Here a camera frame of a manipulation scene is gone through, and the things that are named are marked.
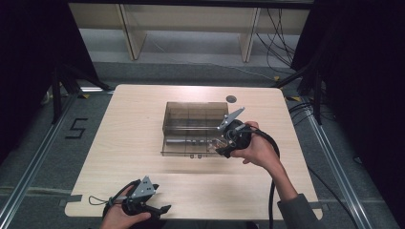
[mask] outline small round object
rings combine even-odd
[[[228,95],[227,97],[226,97],[226,102],[228,102],[228,103],[235,103],[236,102],[236,97],[234,96],[234,95]]]

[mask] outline transparent plastic box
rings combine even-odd
[[[163,156],[220,156],[215,151],[226,145],[217,127],[228,115],[227,103],[167,102],[163,121]]]

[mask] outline hand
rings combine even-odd
[[[246,124],[250,125],[252,130],[259,129],[257,122],[249,121]],[[281,201],[294,199],[298,196],[280,158],[265,138],[252,133],[249,146],[243,150],[232,151],[230,155],[244,158],[244,164],[251,162],[265,168],[273,178]]]
[[[123,195],[126,195],[133,186],[128,187]],[[135,223],[145,221],[151,218],[150,213],[140,213],[134,216],[128,216],[122,210],[121,204],[114,204],[105,215],[104,221],[102,221],[100,229],[127,229]]]
[[[250,125],[252,130],[259,129],[257,122],[249,121],[245,124]],[[271,172],[271,169],[281,165],[280,158],[274,151],[273,146],[260,135],[252,133],[250,144],[243,150],[235,150],[230,154],[233,157],[244,158],[244,164],[249,162],[261,166]]]

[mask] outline human hand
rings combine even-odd
[[[131,188],[133,188],[133,186],[128,187],[125,191],[122,192],[122,194],[126,195],[128,191],[131,190]],[[105,215],[100,229],[127,229],[135,223],[145,221],[149,218],[151,218],[150,213],[140,213],[134,216],[128,216],[122,210],[122,206],[120,203],[113,204],[113,206],[110,207],[107,214]]]
[[[259,129],[257,122],[248,121],[246,125],[251,126],[252,130]],[[271,173],[272,168],[279,167],[281,165],[280,158],[274,151],[273,146],[260,135],[252,133],[250,144],[243,150],[235,150],[231,152],[233,157],[242,157],[243,163],[253,163],[261,166]]]

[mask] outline wooden table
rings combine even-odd
[[[72,195],[80,202],[67,204],[70,217],[100,217],[103,205],[89,196],[108,199],[124,185],[149,176],[160,185],[149,205],[171,204],[163,219],[268,219],[271,177],[261,167],[244,165],[240,158],[190,158],[160,154],[166,102],[226,102],[242,121],[255,120],[277,142],[281,159],[299,193],[318,201],[306,162],[280,90],[236,87],[120,85],[103,117]],[[275,219],[282,219],[275,204]],[[321,210],[315,210],[318,218]]]

